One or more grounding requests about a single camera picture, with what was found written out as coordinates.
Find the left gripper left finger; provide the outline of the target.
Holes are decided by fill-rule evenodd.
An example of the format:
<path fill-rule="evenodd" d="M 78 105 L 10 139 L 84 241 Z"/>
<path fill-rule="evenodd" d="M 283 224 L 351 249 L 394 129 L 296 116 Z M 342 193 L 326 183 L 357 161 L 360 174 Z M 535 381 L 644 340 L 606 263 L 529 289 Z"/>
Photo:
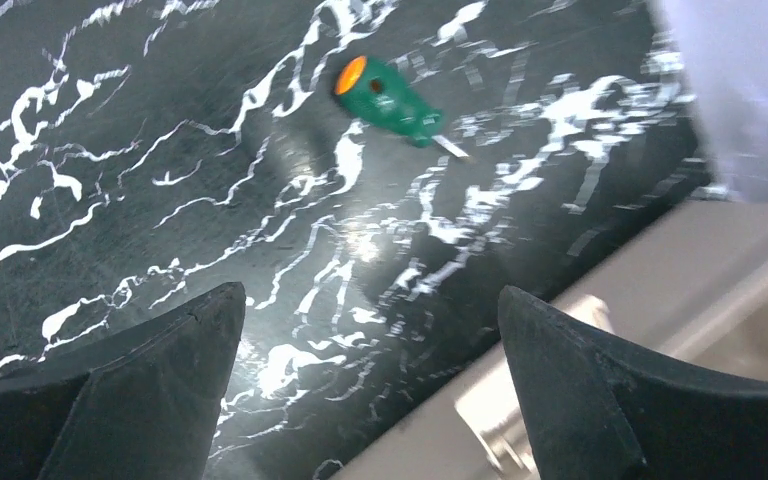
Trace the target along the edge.
<path fill-rule="evenodd" d="M 222 284 L 0 377 L 0 479 L 198 479 L 245 319 Z"/>

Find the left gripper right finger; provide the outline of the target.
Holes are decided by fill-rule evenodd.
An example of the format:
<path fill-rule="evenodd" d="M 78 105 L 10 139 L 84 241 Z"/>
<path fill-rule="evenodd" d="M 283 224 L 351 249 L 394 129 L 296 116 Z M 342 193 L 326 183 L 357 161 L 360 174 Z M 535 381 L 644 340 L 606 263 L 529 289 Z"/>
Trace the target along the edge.
<path fill-rule="evenodd" d="M 686 363 L 514 286 L 498 322 L 544 479 L 768 479 L 768 382 Z"/>

